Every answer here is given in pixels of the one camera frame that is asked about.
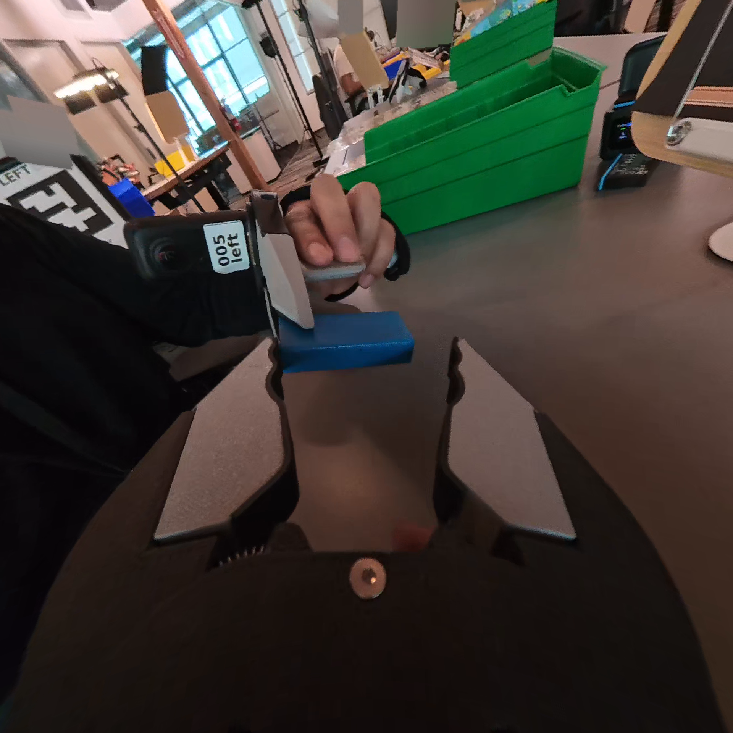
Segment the blue storage bin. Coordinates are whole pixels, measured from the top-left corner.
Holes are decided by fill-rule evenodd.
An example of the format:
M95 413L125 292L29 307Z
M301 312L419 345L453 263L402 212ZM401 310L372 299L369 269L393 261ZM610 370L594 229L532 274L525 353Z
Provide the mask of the blue storage bin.
M108 189L131 218L155 217L153 207L130 179L121 179L109 185Z

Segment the small yellow crate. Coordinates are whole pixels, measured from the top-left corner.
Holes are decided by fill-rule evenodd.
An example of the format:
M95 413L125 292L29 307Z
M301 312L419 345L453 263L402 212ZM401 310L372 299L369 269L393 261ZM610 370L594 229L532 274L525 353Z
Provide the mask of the small yellow crate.
M155 170L161 176L169 178L172 176L172 169L180 172L188 165L195 163L199 159L197 153L189 144L179 146L176 151L170 152L166 159L160 159L155 162Z

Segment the beige cardboard panel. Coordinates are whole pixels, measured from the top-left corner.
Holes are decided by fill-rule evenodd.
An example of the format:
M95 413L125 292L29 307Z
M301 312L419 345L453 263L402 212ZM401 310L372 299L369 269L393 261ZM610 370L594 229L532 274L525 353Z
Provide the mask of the beige cardboard panel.
M186 118L170 90L145 95L144 102L160 138L168 144L190 134Z
M365 29L345 34L339 39L334 52L336 78L344 93L349 96L360 88L369 90L380 87L386 90L389 78Z

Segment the large green plastic bin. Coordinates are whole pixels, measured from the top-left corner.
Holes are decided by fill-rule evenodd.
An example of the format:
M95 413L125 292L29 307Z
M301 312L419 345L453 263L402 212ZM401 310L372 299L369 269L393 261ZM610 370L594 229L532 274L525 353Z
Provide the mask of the large green plastic bin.
M364 135L366 164L404 234L579 184L605 65L564 48L521 61Z

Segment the colourful box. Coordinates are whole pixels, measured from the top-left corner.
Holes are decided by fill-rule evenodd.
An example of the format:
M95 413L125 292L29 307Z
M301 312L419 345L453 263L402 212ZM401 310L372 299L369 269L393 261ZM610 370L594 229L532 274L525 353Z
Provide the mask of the colourful box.
M547 1L458 1L457 9L463 17L463 25L455 32L453 45L467 42L545 3Z

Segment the wooden work table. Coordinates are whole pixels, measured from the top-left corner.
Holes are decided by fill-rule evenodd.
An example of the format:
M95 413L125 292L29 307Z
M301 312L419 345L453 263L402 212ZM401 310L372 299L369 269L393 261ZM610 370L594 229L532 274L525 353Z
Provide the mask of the wooden work table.
M215 185L217 177L225 174L232 164L228 157L229 149L228 142L219 144L211 152L184 166L174 177L143 189L142 196L150 205L160 203L169 211L193 204L205 212L197 194L206 191L213 201L215 211L230 210L229 203Z

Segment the person's left hand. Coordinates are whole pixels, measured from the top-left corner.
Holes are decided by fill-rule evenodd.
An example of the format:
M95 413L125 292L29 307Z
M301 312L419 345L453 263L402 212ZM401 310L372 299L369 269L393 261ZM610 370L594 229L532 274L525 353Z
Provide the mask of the person's left hand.
M311 268L362 261L356 277L311 283L316 299L337 302L383 278L398 250L393 223L383 217L378 187L362 181L349 191L330 175L281 198L286 227L300 260Z

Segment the blue rectangular block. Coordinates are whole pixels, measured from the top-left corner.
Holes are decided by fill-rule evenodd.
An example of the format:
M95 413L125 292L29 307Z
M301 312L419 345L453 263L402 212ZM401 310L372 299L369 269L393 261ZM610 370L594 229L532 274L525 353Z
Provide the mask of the blue rectangular block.
M313 328L279 320L284 373L353 370L409 363L415 339L397 312L315 315Z

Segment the person's dark clothing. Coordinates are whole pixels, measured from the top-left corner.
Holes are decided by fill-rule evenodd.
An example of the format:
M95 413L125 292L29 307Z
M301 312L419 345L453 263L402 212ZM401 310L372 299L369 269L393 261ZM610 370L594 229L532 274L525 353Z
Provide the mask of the person's dark clothing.
M152 345L2 355L2 703L71 548L186 407Z

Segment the person's left forearm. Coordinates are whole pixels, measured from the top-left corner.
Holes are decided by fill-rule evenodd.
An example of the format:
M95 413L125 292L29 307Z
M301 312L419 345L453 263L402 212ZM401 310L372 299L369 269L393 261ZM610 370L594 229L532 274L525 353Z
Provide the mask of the person's left forearm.
M270 325L249 276L146 281L131 253L2 206L2 380L20 386L69 379L71 363L146 368L177 384L154 343L201 347Z

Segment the black floor lamp stand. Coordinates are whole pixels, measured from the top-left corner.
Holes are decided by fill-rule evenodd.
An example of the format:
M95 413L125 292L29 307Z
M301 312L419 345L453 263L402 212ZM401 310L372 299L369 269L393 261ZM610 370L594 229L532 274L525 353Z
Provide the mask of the black floor lamp stand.
M289 74L289 70L277 44L276 38L274 37L273 31L270 28L270 24L268 23L265 11L262 9L262 1L242 1L241 7L242 9L247 11L255 10L256 14L259 16L261 23L264 27L264 38L266 39L260 41L262 50L263 52L265 52L266 56L275 61L281 77L283 78L286 85L292 104L295 106L298 119L301 123L301 127L303 128L304 137L308 136L310 142L312 143L312 146L315 148L317 156L316 159L312 162L313 172L307 175L307 180L312 180L313 178L315 178L316 173L320 172L323 169L325 164L328 162L328 158L324 157L323 155L323 151L316 137L316 133L309 122L307 113L303 107L303 104L301 103L300 97L298 96L292 77Z

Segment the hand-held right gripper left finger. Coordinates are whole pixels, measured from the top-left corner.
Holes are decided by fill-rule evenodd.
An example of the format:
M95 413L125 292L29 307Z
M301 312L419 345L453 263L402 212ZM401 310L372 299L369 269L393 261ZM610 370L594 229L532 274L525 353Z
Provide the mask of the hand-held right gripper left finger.
M279 348L265 338L194 410L153 535L264 545L294 512L299 487Z

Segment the studio light on stand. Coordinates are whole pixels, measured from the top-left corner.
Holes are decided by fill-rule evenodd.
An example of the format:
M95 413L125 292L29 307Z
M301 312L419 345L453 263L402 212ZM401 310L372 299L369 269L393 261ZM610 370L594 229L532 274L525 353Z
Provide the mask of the studio light on stand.
M157 155L157 160L166 159L168 153L160 147L158 142L163 141L165 144L168 143L160 138L157 131L155 135L151 134L144 122L135 113L127 101L129 94L119 82L119 74L114 69L96 65L93 69L79 72L71 81L59 87L54 92L54 95L66 105L72 115L79 115L90 107L120 103L132 118L133 127L148 141L150 147ZM176 143L177 148L182 146L182 143L187 139L188 136L179 139L179 142ZM172 169L172 166L171 172L172 176L170 178L174 177L177 173Z

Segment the wooden post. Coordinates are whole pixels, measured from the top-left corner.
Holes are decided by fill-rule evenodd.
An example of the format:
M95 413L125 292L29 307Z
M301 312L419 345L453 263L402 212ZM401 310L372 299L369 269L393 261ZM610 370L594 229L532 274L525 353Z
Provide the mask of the wooden post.
M240 135L232 129L228 119L221 110L219 100L181 32L170 8L162 1L143 1L142 3L166 40L170 50L173 51L182 68L185 70L188 79L196 89L198 95L201 97L202 102L215 122L218 133L229 142L229 148L245 173L252 189L256 191L271 191L268 182L263 177L261 170L246 148Z

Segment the black power bank with display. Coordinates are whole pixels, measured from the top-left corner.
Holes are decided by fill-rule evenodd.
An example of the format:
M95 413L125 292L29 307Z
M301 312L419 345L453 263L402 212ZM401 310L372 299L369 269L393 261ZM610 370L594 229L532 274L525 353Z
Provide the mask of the black power bank with display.
M635 102L617 101L605 113L599 149L601 160L614 160L618 155L638 153L631 134L631 114Z

